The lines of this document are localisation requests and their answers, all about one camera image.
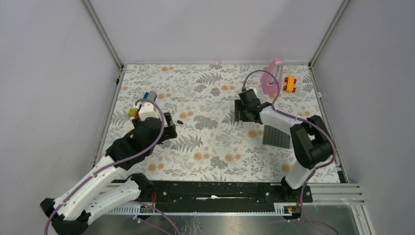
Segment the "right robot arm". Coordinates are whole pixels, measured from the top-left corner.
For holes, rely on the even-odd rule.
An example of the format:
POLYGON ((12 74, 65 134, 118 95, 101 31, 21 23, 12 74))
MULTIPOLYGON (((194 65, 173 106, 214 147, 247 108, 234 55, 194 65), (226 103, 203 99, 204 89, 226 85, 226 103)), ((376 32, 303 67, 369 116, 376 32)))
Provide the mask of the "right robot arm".
POLYGON ((281 181, 281 197, 288 202, 300 195, 300 187, 323 162, 335 158, 335 146, 320 116, 296 117, 262 103, 253 89, 243 89, 234 102, 235 121, 255 122, 273 127, 290 138, 296 162, 281 181))

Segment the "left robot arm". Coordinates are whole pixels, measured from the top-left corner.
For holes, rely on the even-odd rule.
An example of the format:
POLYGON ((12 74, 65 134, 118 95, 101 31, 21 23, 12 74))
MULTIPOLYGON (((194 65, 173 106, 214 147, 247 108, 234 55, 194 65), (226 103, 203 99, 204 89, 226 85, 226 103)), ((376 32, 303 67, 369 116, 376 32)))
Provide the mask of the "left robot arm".
POLYGON ((134 129, 115 140, 97 165, 72 189, 58 198, 46 198, 40 207, 48 217, 45 234, 52 227, 59 235, 81 235, 101 215, 133 201, 154 196, 153 184, 143 173, 133 173, 116 189, 99 193, 109 183, 151 155, 155 145, 177 137, 170 113, 163 118, 140 115, 134 129))

